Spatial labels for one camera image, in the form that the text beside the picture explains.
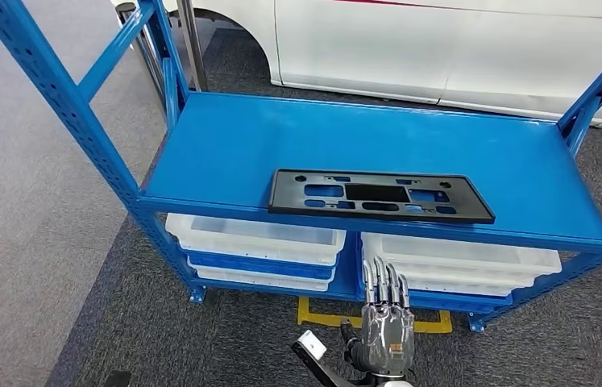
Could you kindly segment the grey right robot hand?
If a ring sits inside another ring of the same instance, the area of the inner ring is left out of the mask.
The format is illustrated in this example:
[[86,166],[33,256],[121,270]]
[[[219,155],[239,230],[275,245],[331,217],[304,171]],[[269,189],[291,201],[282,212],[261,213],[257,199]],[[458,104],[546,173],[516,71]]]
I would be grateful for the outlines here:
[[378,377],[402,377],[413,363],[414,314],[404,275],[378,256],[363,262],[366,304],[361,328],[343,319],[340,332],[344,359],[360,372]]

